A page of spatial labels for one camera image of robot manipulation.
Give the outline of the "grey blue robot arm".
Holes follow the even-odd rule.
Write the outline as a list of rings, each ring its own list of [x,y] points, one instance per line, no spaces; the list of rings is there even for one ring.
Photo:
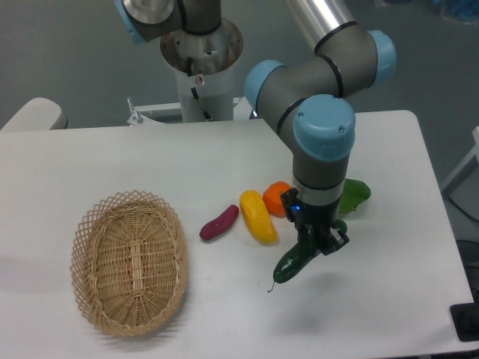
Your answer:
[[[243,41],[220,1],[117,1],[116,8],[135,42],[160,39],[184,121],[232,119],[228,71]],[[293,188],[281,199],[299,242],[330,254],[348,241],[335,225],[356,136],[346,97],[390,78],[397,55],[386,34],[363,30],[342,1],[288,1],[287,8],[313,57],[296,68],[260,62],[244,95],[293,153]]]

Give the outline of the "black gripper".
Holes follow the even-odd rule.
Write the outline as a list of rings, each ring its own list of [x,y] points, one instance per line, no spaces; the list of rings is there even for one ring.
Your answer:
[[[347,233],[336,228],[340,198],[326,204],[309,204],[299,197],[299,190],[291,188],[281,196],[287,220],[294,223],[297,242],[302,248],[312,249],[314,243],[324,256],[339,251],[349,241]]]

